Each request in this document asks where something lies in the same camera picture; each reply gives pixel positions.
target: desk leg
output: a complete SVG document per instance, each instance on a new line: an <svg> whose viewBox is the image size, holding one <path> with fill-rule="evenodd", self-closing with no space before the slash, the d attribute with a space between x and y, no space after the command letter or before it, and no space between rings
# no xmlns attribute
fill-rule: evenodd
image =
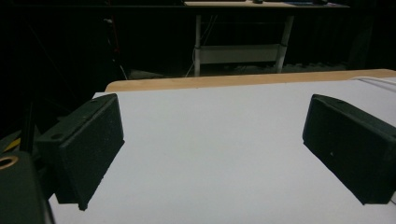
<svg viewBox="0 0 396 224"><path fill-rule="evenodd" d="M200 75L201 68L201 15L196 16L195 21L195 55L194 55L194 76Z"/></svg>
<svg viewBox="0 0 396 224"><path fill-rule="evenodd" d="M286 50L288 49L289 37L291 33L291 27L293 26L294 17L288 16L285 22L285 29L283 30L282 41L280 42L279 48L276 55L275 69L277 73L282 72L283 62L285 61Z"/></svg>

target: desk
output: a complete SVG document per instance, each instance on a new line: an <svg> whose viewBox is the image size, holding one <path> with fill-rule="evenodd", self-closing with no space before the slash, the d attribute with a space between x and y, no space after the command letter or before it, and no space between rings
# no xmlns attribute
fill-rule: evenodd
<svg viewBox="0 0 396 224"><path fill-rule="evenodd" d="M295 6L282 2L263 2L262 4L254 4L251 0L246 2L189 2L186 6L190 7L308 7ZM336 4L330 4L331 7L345 7ZM285 27L279 44L272 45L255 45L255 46L202 46L201 45L201 15L196 16L195 24L195 55L194 55L194 74L196 77L200 75L200 67L202 63L247 63L247 62L276 62L275 69L277 73L281 73L283 62L285 61L286 51L293 25L294 16L287 16L285 19Z"/></svg>
<svg viewBox="0 0 396 224"><path fill-rule="evenodd" d="M380 72L396 80L353 76ZM57 223L395 223L394 204L361 205L303 145L313 93L396 126L396 88L358 80L119 91L125 145L85 212L50 199Z"/></svg>
<svg viewBox="0 0 396 224"><path fill-rule="evenodd" d="M141 79L114 81L107 85L106 91L154 91L289 82L338 81L348 80L353 77L396 77L396 73L388 69L374 69L225 77Z"/></svg>

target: wooden table edge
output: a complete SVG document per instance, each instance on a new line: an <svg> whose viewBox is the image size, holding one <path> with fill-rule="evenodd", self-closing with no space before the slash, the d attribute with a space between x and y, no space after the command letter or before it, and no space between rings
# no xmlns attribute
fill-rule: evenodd
<svg viewBox="0 0 396 224"><path fill-rule="evenodd" d="M348 80L353 77L396 77L396 71L389 69L372 69L221 77L176 77L122 80L109 83L105 92L177 90L273 83L339 81Z"/></svg>

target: white table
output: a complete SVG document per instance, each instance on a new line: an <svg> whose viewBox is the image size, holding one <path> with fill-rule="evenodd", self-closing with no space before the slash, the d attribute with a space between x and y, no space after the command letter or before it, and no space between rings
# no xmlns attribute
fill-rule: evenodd
<svg viewBox="0 0 396 224"><path fill-rule="evenodd" d="M125 145L85 212L50 199L57 223L395 223L303 145L313 93L396 126L396 87L358 80L118 92Z"/></svg>

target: white surface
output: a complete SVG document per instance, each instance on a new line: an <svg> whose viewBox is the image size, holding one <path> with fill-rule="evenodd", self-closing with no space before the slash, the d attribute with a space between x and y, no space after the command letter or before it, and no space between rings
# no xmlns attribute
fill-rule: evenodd
<svg viewBox="0 0 396 224"><path fill-rule="evenodd" d="M119 92L125 145L85 212L50 199L57 223L396 223L303 145L313 93L396 126L396 87L358 80Z"/></svg>

